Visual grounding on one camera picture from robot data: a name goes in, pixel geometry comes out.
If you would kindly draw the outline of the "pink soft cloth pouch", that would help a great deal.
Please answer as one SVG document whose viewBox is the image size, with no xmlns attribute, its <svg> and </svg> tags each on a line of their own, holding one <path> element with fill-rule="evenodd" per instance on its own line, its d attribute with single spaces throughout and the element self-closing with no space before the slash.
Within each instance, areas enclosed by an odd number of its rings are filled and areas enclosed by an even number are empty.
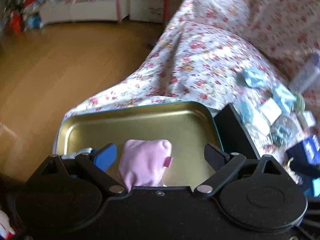
<svg viewBox="0 0 320 240">
<path fill-rule="evenodd" d="M 134 186 L 158 186 L 172 163 L 172 144 L 166 139 L 125 142 L 118 173 L 128 191 Z"/>
</svg>

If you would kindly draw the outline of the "gold metal tin tray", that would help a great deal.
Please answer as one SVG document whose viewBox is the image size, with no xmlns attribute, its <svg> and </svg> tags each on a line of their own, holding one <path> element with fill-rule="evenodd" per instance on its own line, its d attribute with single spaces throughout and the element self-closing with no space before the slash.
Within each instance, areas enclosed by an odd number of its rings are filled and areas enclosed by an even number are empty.
<svg viewBox="0 0 320 240">
<path fill-rule="evenodd" d="M 117 181 L 125 142 L 130 139 L 167 139 L 173 162 L 161 179 L 165 186 L 196 187 L 214 174 L 205 161 L 204 147 L 221 147 L 209 109 L 197 102 L 176 102 L 72 116 L 60 126 L 53 153 L 66 155 L 108 143 L 117 147 L 117 159 L 106 173 Z"/>
</svg>

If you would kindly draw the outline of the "light blue face mask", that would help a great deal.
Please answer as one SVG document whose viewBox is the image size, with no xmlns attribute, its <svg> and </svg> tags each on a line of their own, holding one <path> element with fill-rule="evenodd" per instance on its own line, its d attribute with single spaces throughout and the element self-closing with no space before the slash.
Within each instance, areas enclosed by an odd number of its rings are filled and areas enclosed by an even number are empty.
<svg viewBox="0 0 320 240">
<path fill-rule="evenodd" d="M 246 85 L 250 88 L 263 88 L 267 86 L 267 79 L 264 72 L 257 68 L 245 68 L 242 76 Z"/>
<path fill-rule="evenodd" d="M 289 116 L 297 98 L 283 84 L 278 83 L 272 88 L 273 100 L 285 116 Z"/>
</svg>

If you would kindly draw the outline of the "green knitted scrubber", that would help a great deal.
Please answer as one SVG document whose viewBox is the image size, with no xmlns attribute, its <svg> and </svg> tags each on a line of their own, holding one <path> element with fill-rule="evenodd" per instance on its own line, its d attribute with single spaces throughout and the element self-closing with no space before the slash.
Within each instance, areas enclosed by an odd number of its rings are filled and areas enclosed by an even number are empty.
<svg viewBox="0 0 320 240">
<path fill-rule="evenodd" d="M 305 107 L 306 107 L 305 100 L 304 100 L 302 94 L 300 94 L 300 93 L 295 94 L 295 96 L 296 96 L 296 100 L 293 103 L 293 111 L 296 114 L 300 114 L 305 111 Z"/>
</svg>

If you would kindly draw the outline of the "black tin lid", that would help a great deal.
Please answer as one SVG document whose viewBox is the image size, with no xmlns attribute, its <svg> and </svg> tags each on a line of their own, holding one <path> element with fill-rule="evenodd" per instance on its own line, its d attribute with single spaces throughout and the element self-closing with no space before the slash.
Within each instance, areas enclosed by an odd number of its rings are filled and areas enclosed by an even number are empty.
<svg viewBox="0 0 320 240">
<path fill-rule="evenodd" d="M 260 154 L 234 106 L 227 104 L 216 116 L 214 122 L 226 153 L 240 153 L 247 159 L 260 159 Z"/>
</svg>

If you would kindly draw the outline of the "white small box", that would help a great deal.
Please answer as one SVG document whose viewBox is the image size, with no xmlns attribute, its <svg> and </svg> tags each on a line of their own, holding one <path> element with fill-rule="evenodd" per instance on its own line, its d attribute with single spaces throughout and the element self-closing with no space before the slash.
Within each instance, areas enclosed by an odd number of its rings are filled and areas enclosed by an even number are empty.
<svg viewBox="0 0 320 240">
<path fill-rule="evenodd" d="M 268 124 L 271 126 L 282 114 L 280 107 L 272 99 L 267 99 L 260 107 L 259 111 L 267 120 Z"/>
</svg>

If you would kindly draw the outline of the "dark blue tissue box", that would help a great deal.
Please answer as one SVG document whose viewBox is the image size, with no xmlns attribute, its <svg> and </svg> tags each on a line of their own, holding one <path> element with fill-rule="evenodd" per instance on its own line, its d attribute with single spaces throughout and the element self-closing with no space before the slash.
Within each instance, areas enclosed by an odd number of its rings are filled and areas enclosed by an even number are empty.
<svg viewBox="0 0 320 240">
<path fill-rule="evenodd" d="M 286 150 L 291 170 L 301 174 L 319 171 L 319 140 L 311 135 Z"/>
</svg>

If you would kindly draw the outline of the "floral sofa cover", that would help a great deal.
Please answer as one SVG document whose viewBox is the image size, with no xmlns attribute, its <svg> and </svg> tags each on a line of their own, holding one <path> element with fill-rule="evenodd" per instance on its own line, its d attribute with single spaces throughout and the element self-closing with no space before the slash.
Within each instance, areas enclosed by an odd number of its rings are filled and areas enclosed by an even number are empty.
<svg viewBox="0 0 320 240">
<path fill-rule="evenodd" d="M 260 106 L 319 51 L 319 0 L 184 0 L 142 65 L 65 118 L 195 101 L 216 114 L 245 99 Z M 250 88 L 245 68 L 264 72 Z"/>
</svg>

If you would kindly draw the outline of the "red white plush toy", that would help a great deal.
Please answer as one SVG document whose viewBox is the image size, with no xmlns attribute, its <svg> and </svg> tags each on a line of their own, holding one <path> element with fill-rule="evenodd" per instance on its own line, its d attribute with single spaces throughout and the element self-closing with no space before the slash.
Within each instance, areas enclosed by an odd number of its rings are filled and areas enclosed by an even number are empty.
<svg viewBox="0 0 320 240">
<path fill-rule="evenodd" d="M 15 235 L 14 230 L 10 226 L 9 217 L 5 212 L 0 210 L 0 236 L 1 239 L 8 240 Z"/>
</svg>

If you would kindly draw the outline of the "white purple water bottle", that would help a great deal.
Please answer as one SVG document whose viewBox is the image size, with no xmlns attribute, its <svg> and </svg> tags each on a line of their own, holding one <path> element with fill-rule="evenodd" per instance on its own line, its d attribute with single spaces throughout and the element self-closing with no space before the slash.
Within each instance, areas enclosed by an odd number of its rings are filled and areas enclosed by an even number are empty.
<svg viewBox="0 0 320 240">
<path fill-rule="evenodd" d="M 314 53 L 289 83 L 293 93 L 305 92 L 319 77 L 319 53 Z"/>
</svg>

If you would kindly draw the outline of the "white low TV cabinet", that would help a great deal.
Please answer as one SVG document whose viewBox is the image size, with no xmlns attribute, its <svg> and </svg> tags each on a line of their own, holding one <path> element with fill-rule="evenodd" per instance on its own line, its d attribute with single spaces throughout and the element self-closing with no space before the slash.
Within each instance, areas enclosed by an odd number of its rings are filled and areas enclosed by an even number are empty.
<svg viewBox="0 0 320 240">
<path fill-rule="evenodd" d="M 114 21 L 129 16 L 129 0 L 96 0 L 82 2 L 48 2 L 40 7 L 43 23 Z"/>
</svg>

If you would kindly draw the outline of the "white cardboard box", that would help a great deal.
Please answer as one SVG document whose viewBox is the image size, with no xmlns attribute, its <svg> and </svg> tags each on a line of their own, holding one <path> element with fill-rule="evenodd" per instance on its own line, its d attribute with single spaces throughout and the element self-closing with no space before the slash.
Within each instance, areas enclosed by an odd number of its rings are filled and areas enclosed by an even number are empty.
<svg viewBox="0 0 320 240">
<path fill-rule="evenodd" d="M 130 20 L 163 23 L 163 0 L 130 0 Z"/>
</svg>

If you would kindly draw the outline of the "red stick vacuum cleaner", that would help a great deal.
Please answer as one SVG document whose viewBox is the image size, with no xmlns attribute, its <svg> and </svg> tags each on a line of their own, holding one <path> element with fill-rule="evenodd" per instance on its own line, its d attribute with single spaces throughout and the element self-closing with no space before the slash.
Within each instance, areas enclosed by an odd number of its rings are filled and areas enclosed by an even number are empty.
<svg viewBox="0 0 320 240">
<path fill-rule="evenodd" d="M 169 14 L 170 0 L 163 0 L 163 27 L 164 29 L 169 22 L 170 14 Z"/>
</svg>

